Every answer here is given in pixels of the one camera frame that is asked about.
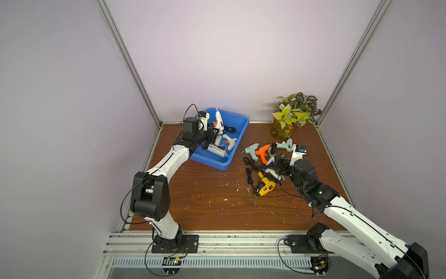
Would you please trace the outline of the large white glue gun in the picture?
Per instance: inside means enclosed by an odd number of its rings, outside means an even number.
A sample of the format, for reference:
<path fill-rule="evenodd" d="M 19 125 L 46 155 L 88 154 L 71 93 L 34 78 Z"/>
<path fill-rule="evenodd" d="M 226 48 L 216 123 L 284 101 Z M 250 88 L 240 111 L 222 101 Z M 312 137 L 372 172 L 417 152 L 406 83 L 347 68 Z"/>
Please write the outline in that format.
<path fill-rule="evenodd" d="M 227 151 L 226 147 L 218 146 L 218 145 L 215 145 L 215 144 L 210 144 L 208 146 L 208 148 L 207 148 L 207 151 L 209 151 L 209 152 L 211 152 L 211 153 L 213 153 L 215 155 L 218 155 L 219 157 L 222 157 L 222 158 L 227 158 L 227 157 L 230 156 L 228 154 L 228 151 Z"/>

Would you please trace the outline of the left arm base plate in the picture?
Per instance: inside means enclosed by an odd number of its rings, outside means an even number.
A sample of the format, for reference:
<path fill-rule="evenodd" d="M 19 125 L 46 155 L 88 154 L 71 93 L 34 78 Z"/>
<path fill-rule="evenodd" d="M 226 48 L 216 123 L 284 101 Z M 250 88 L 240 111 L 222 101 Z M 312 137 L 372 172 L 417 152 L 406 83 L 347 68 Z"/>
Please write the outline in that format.
<path fill-rule="evenodd" d="M 154 236 L 151 248 L 152 253 L 197 253 L 199 235 L 178 235 L 174 239 L 165 239 Z"/>

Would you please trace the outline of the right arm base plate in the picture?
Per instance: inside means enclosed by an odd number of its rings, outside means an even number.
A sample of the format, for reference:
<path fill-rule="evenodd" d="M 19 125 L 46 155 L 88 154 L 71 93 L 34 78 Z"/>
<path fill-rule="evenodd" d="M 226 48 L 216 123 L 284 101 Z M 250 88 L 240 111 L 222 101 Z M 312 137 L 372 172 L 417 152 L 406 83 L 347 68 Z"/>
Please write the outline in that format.
<path fill-rule="evenodd" d="M 290 247 L 291 253 L 317 253 L 320 251 L 317 244 L 310 240 L 307 235 L 288 235 L 285 243 Z"/>

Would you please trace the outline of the yellow glue gun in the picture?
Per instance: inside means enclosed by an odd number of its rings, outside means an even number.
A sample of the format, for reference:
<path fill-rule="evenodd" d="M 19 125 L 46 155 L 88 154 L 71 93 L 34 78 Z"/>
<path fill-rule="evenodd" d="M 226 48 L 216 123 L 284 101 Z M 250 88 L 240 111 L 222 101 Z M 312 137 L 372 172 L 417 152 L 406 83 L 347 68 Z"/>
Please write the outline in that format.
<path fill-rule="evenodd" d="M 265 196 L 276 187 L 276 183 L 266 177 L 262 172 L 259 172 L 258 176 L 260 181 L 253 191 L 255 197 Z"/>

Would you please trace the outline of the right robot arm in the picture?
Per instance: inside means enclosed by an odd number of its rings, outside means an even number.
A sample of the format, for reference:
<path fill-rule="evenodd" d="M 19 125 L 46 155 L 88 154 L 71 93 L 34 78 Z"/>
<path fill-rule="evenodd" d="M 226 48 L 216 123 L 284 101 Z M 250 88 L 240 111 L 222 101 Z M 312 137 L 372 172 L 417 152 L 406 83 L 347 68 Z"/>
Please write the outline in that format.
<path fill-rule="evenodd" d="M 318 251 L 333 252 L 362 268 L 376 279 L 428 279 L 427 250 L 407 244 L 353 208 L 332 187 L 318 180 L 316 168 L 307 160 L 276 156 L 274 170 L 290 177 L 297 192 L 315 213 L 341 224 L 358 240 L 352 241 L 328 226 L 316 224 L 307 239 Z"/>

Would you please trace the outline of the small white glue gun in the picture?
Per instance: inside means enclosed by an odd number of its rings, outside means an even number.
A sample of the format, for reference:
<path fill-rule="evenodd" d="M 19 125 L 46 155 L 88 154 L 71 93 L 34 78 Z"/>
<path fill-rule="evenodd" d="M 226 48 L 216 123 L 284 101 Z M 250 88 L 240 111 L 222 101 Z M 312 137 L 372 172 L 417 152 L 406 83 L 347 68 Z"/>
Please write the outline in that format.
<path fill-rule="evenodd" d="M 224 124 L 221 116 L 221 112 L 216 108 L 216 121 L 214 123 L 214 128 L 218 130 L 218 135 L 223 135 Z"/>

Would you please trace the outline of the white glue gun orange trigger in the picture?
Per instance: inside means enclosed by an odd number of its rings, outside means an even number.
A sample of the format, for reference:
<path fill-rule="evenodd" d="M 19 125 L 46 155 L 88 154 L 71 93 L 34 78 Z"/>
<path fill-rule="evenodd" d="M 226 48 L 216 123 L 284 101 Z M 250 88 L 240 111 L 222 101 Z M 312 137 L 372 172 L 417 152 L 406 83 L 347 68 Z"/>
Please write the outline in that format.
<path fill-rule="evenodd" d="M 235 147 L 238 139 L 237 138 L 231 138 L 227 134 L 223 134 L 222 137 L 223 137 L 223 139 L 226 140 L 226 143 L 228 144 L 227 151 L 232 151 L 233 148 Z"/>

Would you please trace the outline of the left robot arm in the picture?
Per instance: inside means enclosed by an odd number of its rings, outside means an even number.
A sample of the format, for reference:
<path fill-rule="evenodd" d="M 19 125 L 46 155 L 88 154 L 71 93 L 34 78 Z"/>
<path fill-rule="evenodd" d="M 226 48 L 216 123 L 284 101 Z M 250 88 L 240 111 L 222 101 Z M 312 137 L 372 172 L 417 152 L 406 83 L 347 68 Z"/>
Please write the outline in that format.
<path fill-rule="evenodd" d="M 213 143 L 218 133 L 206 120 L 198 117 L 187 117 L 183 128 L 159 163 L 147 172 L 138 172 L 134 176 L 130 192 L 130 211 L 154 228 L 158 244 L 170 246 L 181 245 L 182 231 L 169 212 L 168 183 L 197 148 Z"/>

